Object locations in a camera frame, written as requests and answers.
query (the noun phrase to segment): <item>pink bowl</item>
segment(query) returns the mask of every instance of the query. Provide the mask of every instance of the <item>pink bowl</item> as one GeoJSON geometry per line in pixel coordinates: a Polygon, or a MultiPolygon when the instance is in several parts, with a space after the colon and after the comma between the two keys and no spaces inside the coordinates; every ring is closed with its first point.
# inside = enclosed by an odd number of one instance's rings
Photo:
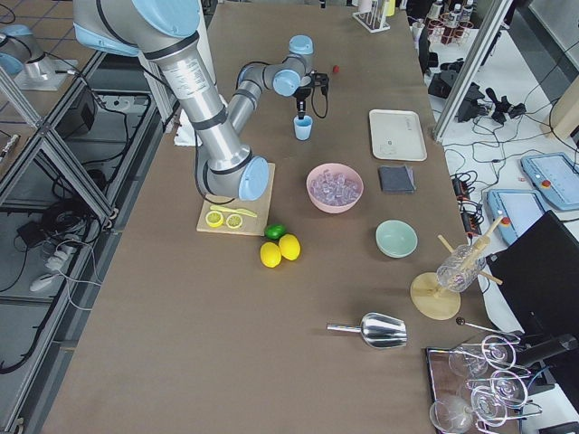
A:
{"type": "Polygon", "coordinates": [[[330,214],[338,214],[352,208],[362,197],[362,192],[364,191],[364,183],[362,178],[356,172],[356,170],[348,167],[347,165],[341,165],[340,163],[325,163],[324,165],[319,165],[309,172],[308,179],[306,180],[306,190],[308,190],[308,196],[310,201],[316,205],[321,211],[329,212],[330,214]],[[351,203],[346,205],[328,205],[327,203],[321,202],[319,199],[314,197],[313,193],[310,191],[311,183],[318,178],[318,175],[323,175],[324,171],[328,170],[331,174],[344,174],[347,180],[356,183],[358,187],[358,197],[351,203]]]}

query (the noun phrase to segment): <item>bowl of ice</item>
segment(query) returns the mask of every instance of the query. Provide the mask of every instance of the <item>bowl of ice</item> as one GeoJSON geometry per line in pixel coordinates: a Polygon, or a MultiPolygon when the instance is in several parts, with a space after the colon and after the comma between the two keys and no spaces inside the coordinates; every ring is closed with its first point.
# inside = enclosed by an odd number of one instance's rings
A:
{"type": "Polygon", "coordinates": [[[340,163],[325,163],[309,172],[306,188],[309,199],[321,211],[338,214],[360,200],[364,183],[353,168],[340,163]]]}

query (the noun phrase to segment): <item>metal scoop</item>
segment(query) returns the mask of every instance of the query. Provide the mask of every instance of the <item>metal scoop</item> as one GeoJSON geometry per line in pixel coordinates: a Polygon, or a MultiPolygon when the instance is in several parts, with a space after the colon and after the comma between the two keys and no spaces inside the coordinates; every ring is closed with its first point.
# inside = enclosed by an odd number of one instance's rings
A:
{"type": "Polygon", "coordinates": [[[391,316],[371,312],[362,318],[360,327],[355,325],[327,323],[327,330],[359,333],[373,348],[385,349],[406,346],[408,335],[404,321],[391,316]]]}

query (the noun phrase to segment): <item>white tray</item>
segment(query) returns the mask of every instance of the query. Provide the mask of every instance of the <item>white tray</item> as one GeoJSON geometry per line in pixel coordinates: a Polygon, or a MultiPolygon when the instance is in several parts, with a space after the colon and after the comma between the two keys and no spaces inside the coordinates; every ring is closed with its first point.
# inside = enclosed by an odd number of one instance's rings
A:
{"type": "Polygon", "coordinates": [[[413,111],[371,110],[372,153],[381,160],[423,161],[426,145],[413,111]]]}

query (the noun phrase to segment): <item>yellow knife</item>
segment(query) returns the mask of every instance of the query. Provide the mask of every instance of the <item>yellow knife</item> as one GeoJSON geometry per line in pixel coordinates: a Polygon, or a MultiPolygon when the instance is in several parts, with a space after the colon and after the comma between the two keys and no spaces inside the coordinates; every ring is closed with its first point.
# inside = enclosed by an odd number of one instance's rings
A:
{"type": "Polygon", "coordinates": [[[221,211],[221,212],[236,212],[238,214],[247,215],[248,217],[257,218],[257,214],[253,211],[246,210],[245,208],[228,208],[221,205],[211,205],[209,207],[211,211],[221,211]]]}

